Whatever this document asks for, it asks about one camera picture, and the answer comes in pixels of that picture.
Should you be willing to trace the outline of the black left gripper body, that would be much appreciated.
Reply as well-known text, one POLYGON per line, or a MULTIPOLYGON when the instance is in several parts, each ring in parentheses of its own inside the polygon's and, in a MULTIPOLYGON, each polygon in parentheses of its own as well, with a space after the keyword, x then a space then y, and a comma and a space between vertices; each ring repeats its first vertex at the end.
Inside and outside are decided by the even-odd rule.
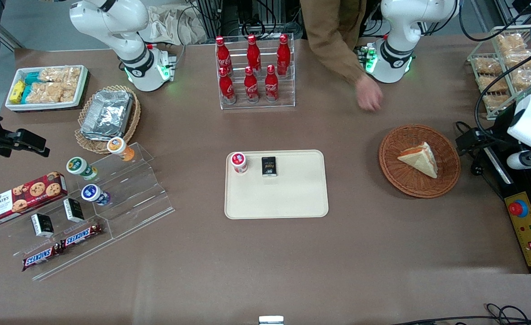
POLYGON ((469 128, 462 130, 458 128, 459 136, 456 138, 456 152, 459 157, 468 154, 474 156, 479 150, 484 148, 497 147, 499 151, 505 151, 508 148, 508 142, 505 139, 505 132, 490 128, 488 132, 496 139, 484 135, 479 128, 469 128))

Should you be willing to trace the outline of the person's bare hand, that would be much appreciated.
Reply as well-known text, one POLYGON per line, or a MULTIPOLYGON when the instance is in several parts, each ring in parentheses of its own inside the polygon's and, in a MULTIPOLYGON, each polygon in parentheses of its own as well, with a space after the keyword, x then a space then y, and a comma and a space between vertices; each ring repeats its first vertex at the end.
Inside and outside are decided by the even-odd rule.
POLYGON ((381 108, 382 91, 378 84, 369 76, 361 76, 356 84, 358 106, 365 111, 377 111, 381 108))

